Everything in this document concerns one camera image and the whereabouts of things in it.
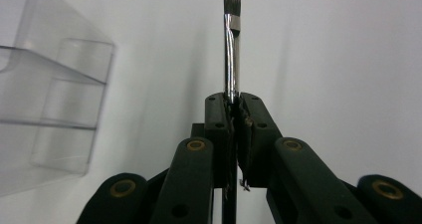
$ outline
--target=brush tip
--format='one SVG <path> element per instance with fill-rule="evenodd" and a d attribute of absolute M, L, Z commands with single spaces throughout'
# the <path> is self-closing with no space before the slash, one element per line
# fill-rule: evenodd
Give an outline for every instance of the brush tip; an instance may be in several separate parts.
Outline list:
<path fill-rule="evenodd" d="M 240 0 L 224 0 L 224 14 L 240 17 Z"/>

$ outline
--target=brush ferrule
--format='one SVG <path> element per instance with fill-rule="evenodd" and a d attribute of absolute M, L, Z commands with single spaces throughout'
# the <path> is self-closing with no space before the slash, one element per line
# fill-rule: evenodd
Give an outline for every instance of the brush ferrule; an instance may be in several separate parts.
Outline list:
<path fill-rule="evenodd" d="M 225 90 L 229 104 L 239 97 L 239 35 L 240 17 L 224 14 Z"/>

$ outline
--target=transparent acrylic organizer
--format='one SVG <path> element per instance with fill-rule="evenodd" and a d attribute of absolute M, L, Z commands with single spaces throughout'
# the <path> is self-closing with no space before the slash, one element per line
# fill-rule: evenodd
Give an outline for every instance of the transparent acrylic organizer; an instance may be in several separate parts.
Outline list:
<path fill-rule="evenodd" d="M 63 0 L 0 6 L 5 195 L 87 172 L 114 46 Z"/>

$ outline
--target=white surface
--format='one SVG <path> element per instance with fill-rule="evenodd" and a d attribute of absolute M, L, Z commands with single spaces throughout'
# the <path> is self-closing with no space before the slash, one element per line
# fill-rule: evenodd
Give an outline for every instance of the white surface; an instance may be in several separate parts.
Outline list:
<path fill-rule="evenodd" d="M 91 168 L 1 197 L 0 223 L 75 223 L 108 177 L 152 177 L 223 89 L 223 0 L 67 1 L 117 44 Z M 241 89 L 339 178 L 422 195 L 421 1 L 242 0 Z M 274 222 L 264 193 L 242 192 L 238 223 Z"/>

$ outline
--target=round joint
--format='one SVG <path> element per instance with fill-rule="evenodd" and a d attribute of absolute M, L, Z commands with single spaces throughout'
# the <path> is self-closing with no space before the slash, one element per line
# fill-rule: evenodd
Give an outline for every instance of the round joint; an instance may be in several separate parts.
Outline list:
<path fill-rule="evenodd" d="M 403 198 L 403 192 L 396 186 L 382 180 L 372 182 L 372 188 L 381 196 L 388 199 L 399 200 Z"/>
<path fill-rule="evenodd" d="M 199 151 L 205 148 L 205 142 L 201 140 L 192 140 L 187 143 L 187 149 L 191 151 Z"/>
<path fill-rule="evenodd" d="M 299 151 L 302 149 L 302 145 L 294 140 L 286 140 L 283 142 L 283 145 L 286 146 L 291 151 Z"/>
<path fill-rule="evenodd" d="M 113 197 L 125 197 L 134 191 L 136 184 L 130 179 L 124 179 L 112 185 L 109 193 Z"/>

